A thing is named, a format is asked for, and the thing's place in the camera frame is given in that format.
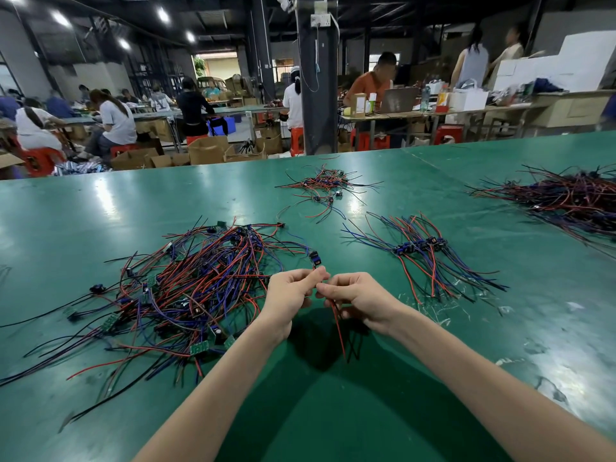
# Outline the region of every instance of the water bottle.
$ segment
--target water bottle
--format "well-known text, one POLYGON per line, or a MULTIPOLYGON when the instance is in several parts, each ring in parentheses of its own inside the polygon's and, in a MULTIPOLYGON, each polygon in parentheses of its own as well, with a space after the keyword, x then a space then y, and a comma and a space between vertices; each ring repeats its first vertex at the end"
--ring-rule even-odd
POLYGON ((430 86, 426 85, 421 91, 420 111, 427 111, 430 108, 430 86))

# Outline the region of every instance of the orange shirt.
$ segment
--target orange shirt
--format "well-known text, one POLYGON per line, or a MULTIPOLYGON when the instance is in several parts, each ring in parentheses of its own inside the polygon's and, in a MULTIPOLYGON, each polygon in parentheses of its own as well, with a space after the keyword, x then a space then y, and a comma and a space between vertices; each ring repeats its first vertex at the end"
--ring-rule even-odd
POLYGON ((346 98, 350 99, 353 97, 353 94, 361 93, 365 93, 367 96, 370 96, 371 93, 376 92, 376 103, 380 104, 383 100, 383 94, 385 94, 385 91, 391 88, 391 81, 380 84, 377 83, 377 81, 378 80, 372 71, 364 73, 355 80, 353 85, 350 87, 346 98))

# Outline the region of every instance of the laptop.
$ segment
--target laptop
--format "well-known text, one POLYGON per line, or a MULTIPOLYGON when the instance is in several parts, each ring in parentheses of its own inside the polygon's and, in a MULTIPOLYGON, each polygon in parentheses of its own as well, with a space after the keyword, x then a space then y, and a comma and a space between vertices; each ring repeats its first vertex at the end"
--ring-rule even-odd
POLYGON ((387 89, 385 94, 383 94, 381 109, 378 113, 400 113, 405 111, 413 111, 415 100, 419 94, 419 87, 387 89))

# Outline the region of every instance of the hand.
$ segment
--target hand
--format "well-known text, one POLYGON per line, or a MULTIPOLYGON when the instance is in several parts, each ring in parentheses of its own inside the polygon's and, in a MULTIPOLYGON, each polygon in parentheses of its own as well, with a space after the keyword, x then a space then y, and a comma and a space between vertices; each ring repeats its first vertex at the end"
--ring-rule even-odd
POLYGON ((410 309, 366 272, 336 274, 329 283, 317 284, 317 298, 326 298, 325 305, 330 308, 331 301, 338 309, 343 304, 351 304, 342 308, 343 319, 361 319, 370 329, 385 335, 390 335, 396 315, 410 309))
POLYGON ((315 270, 296 269, 274 274, 267 287, 266 302, 257 320, 267 324, 276 333, 280 341, 285 340, 291 332, 291 320, 300 308, 311 305, 310 298, 317 283, 329 279, 324 266, 315 270))

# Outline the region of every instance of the loose wire scraps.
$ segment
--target loose wire scraps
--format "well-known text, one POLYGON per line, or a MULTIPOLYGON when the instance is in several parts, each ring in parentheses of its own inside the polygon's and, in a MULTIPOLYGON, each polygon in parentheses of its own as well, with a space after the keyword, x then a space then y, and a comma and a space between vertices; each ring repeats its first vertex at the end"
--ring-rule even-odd
POLYGON ((373 248, 387 251, 398 258, 411 286, 415 301, 422 305, 427 298, 438 302, 444 298, 460 297, 475 302, 478 298, 485 300, 490 287, 505 291, 508 287, 496 283, 496 279, 484 275, 495 272, 477 272, 464 263, 451 244, 443 238, 441 232, 423 214, 409 217, 383 217, 372 212, 366 213, 366 223, 371 233, 364 232, 351 220, 358 232, 344 225, 343 232, 373 248), (384 225, 391 241, 385 241, 374 231, 370 219, 375 218, 384 225), (413 266, 426 276, 422 283, 411 275, 413 266))
POLYGON ((315 177, 304 178, 301 181, 293 180, 287 174, 293 183, 288 185, 276 186, 276 188, 297 188, 304 191, 304 194, 294 194, 298 198, 302 198, 301 201, 297 202, 295 205, 305 202, 305 201, 314 201, 318 202, 322 206, 325 207, 319 214, 314 216, 305 216, 308 218, 321 217, 317 223, 323 222, 327 216, 331 214, 332 211, 338 213, 344 220, 346 220, 345 215, 339 209, 334 207, 335 199, 340 199, 343 197, 343 191, 347 191, 352 194, 354 197, 358 199, 362 204, 365 204, 359 197, 358 194, 363 194, 366 191, 359 192, 357 188, 371 188, 376 191, 379 188, 379 184, 382 182, 372 183, 369 185, 362 185, 359 183, 355 183, 354 180, 361 178, 361 175, 353 176, 357 172, 345 173, 343 170, 335 170, 335 169, 327 169, 325 168, 325 164, 322 167, 317 168, 317 175, 315 177))
POLYGON ((552 224, 566 234, 591 248, 603 252, 616 246, 592 240, 586 234, 609 237, 616 235, 616 169, 598 167, 587 172, 559 174, 535 167, 520 170, 529 174, 534 183, 520 185, 520 181, 504 184, 482 180, 483 188, 472 188, 472 196, 513 201, 526 207, 527 213, 543 222, 552 224))
POLYGON ((203 377, 200 365, 224 354, 257 318, 259 300, 265 298, 270 274, 284 269, 279 254, 309 258, 308 246, 278 238, 283 227, 280 223, 235 225, 235 221, 231 227, 225 222, 198 227, 196 224, 186 233, 167 235, 168 243, 152 254, 135 253, 125 258, 116 285, 110 288, 94 285, 90 294, 71 302, 64 310, 68 321, 87 320, 87 324, 71 336, 34 347, 24 357, 37 352, 40 360, 22 372, 1 379, 0 386, 65 360, 99 340, 107 343, 106 350, 120 352, 122 356, 67 378, 101 366, 116 365, 104 383, 99 401, 74 415, 71 421, 170 366, 176 368, 177 383, 180 379, 183 382, 186 366, 194 364, 198 381, 203 377), (101 304, 77 309, 89 299, 100 299, 101 304), (146 354, 159 354, 159 357, 138 378, 114 392, 127 365, 146 354))

